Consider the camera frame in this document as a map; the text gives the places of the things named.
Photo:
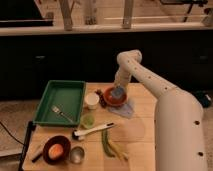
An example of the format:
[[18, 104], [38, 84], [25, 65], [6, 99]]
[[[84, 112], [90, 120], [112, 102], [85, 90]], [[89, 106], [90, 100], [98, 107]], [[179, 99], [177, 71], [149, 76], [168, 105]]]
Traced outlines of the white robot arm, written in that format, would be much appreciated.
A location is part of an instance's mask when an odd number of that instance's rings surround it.
[[154, 114], [156, 171], [208, 171], [203, 107], [189, 92], [141, 65], [139, 50], [117, 55], [116, 85], [134, 77], [157, 99]]

